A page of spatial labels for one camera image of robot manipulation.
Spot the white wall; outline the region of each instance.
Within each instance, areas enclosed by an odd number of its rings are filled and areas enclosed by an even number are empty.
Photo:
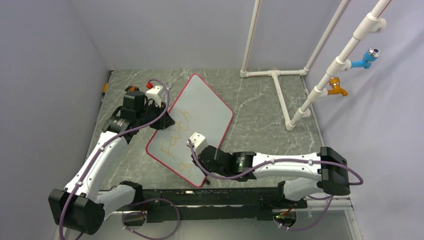
[[[107,75],[69,1],[0,1],[0,239],[53,237],[48,196],[84,162]]]
[[[72,3],[109,69],[192,69],[241,68],[255,0]],[[302,69],[339,3],[263,0],[248,67]]]
[[[306,78],[310,90],[376,2],[350,2]],[[382,15],[385,32],[369,35],[349,59],[370,47],[381,57],[368,70],[339,74],[348,96],[314,103],[325,143],[365,180],[351,188],[365,240],[423,239],[423,13],[421,0],[392,1]]]

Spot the purple cable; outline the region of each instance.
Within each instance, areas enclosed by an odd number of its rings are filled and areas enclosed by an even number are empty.
[[[283,228],[285,228],[287,231],[305,231],[305,230],[309,230],[309,229],[311,229],[311,228],[313,228],[313,227],[315,227],[319,222],[321,222],[321,220],[324,218],[324,216],[326,215],[326,213],[327,213],[327,211],[329,210],[329,207],[330,207],[330,204],[331,204],[331,202],[332,202],[332,200],[333,200],[333,197],[334,196],[329,196],[329,201],[328,201],[328,204],[327,204],[327,206],[324,208],[324,211],[322,211],[322,213],[321,213],[321,215],[318,217],[318,219],[314,222],[314,223],[312,223],[311,225],[309,225],[309,226],[306,226],[306,227],[301,227],[301,228],[291,228],[291,227],[286,227],[286,226],[284,226],[284,225],[280,225],[275,219],[274,219],[274,222],[276,222],[277,224],[278,224],[278,227],[283,227]]]
[[[313,200],[326,200],[326,199],[332,198],[333,196],[330,195],[330,196],[325,196],[325,197],[314,197],[314,196],[308,195],[308,197],[310,199],[313,199]]]
[[[193,156],[194,161],[196,162],[197,166],[202,170],[202,172],[204,172],[205,174],[207,174],[208,176],[211,176],[214,179],[221,179],[221,180],[235,180],[238,179],[240,177],[243,177],[246,174],[249,174],[251,172],[253,172],[255,169],[260,168],[262,166],[268,165],[268,164],[272,164],[272,161],[264,161],[254,167],[249,168],[247,171],[242,172],[240,174],[234,175],[234,176],[217,176],[215,174],[212,174],[211,172],[209,172],[208,170],[206,170],[202,164],[199,162],[198,157],[196,156],[196,153],[193,149],[193,144],[192,141],[190,139],[188,139],[188,147],[190,148],[191,151],[191,155]],[[304,164],[308,164],[309,161],[308,160],[301,160],[301,159],[293,159],[293,158],[287,158],[287,159],[275,159],[274,163],[280,163],[280,162],[295,162],[295,163],[304,163]],[[320,161],[320,160],[313,160],[312,161],[313,164],[327,164],[327,165],[333,165],[342,169],[346,169],[347,171],[351,172],[353,175],[355,175],[355,177],[357,177],[359,179],[359,182],[350,182],[349,185],[362,185],[364,184],[364,180],[362,179],[362,177],[355,172],[354,170],[352,170],[350,167],[345,166],[343,164],[337,163],[337,162],[332,162],[332,161]]]
[[[139,233],[138,231],[134,231],[133,229],[131,229],[131,228],[129,228],[129,227],[127,227],[127,226],[125,226],[125,223],[124,223],[124,220],[125,220],[125,218],[127,217],[127,216],[129,216],[129,215],[144,215],[144,213],[141,213],[141,212],[130,212],[130,213],[127,213],[127,214],[125,214],[123,217],[122,217],[122,226],[126,229],[126,230],[128,230],[128,231],[130,231],[131,233],[133,233],[133,234],[135,234],[135,235],[138,235],[138,236],[140,236],[140,237],[142,237],[142,238],[145,238],[145,239],[149,239],[149,240],[164,240],[164,239],[167,239],[167,238],[169,238],[169,237],[171,237],[176,231],[177,231],[177,229],[178,229],[178,227],[180,226],[180,224],[181,224],[181,217],[180,217],[180,212],[178,211],[178,208],[175,206],[175,204],[173,204],[171,201],[169,201],[169,200],[166,200],[166,199],[163,199],[163,198],[152,198],[152,199],[149,199],[149,200],[145,200],[145,201],[141,201],[141,202],[137,202],[137,203],[132,203],[132,204],[129,204],[129,205],[127,205],[128,207],[130,207],[130,206],[136,206],[136,205],[140,205],[140,204],[145,204],[145,203],[148,203],[148,202],[152,202],[152,201],[164,201],[164,202],[167,202],[167,203],[169,203],[171,206],[173,206],[173,208],[175,209],[175,211],[176,211],[176,217],[177,217],[177,222],[176,222],[176,226],[175,226],[175,228],[173,229],[173,231],[170,233],[170,234],[168,234],[168,235],[166,235],[166,236],[164,236],[164,237],[160,237],[160,238],[154,238],[154,237],[149,237],[149,236],[146,236],[146,235],[143,235],[143,234],[141,234],[141,233]]]
[[[90,169],[92,168],[93,164],[95,163],[95,161],[97,160],[97,158],[99,157],[100,153],[102,152],[101,148],[105,149],[111,142],[113,142],[115,139],[122,137],[125,134],[129,134],[131,132],[134,131],[138,131],[142,128],[148,127],[152,124],[154,124],[156,121],[158,121],[159,119],[161,119],[165,113],[168,111],[168,106],[170,104],[170,92],[167,89],[167,86],[165,85],[164,82],[162,82],[159,79],[153,78],[150,79],[149,81],[147,81],[148,83],[150,83],[151,81],[155,81],[158,82],[160,85],[162,85],[162,87],[165,90],[166,93],[166,106],[165,109],[163,110],[163,112],[154,120],[152,120],[149,123],[146,123],[142,126],[130,129],[130,130],[126,130],[122,133],[119,133],[113,137],[111,137],[109,140],[107,140],[106,142],[103,143],[103,145],[101,147],[98,148],[97,152],[94,154],[93,158],[90,160],[89,164],[87,165],[87,168],[85,168],[84,172],[81,174],[81,177],[79,178],[78,182],[82,182],[84,181],[84,179],[86,178],[87,174],[89,173]],[[65,205],[63,206],[62,212],[60,214],[60,219],[59,219],[59,237],[60,240],[66,240],[65,236],[64,236],[64,219],[65,219],[65,213],[68,209],[69,203],[71,202],[72,196],[75,195],[75,193],[78,191],[78,189],[80,188],[80,186],[76,183],[75,187],[73,188],[72,192],[69,194],[68,198],[66,199]],[[78,237],[76,237],[75,240],[80,239],[80,237],[83,235],[83,233],[81,233],[80,235],[78,235]]]

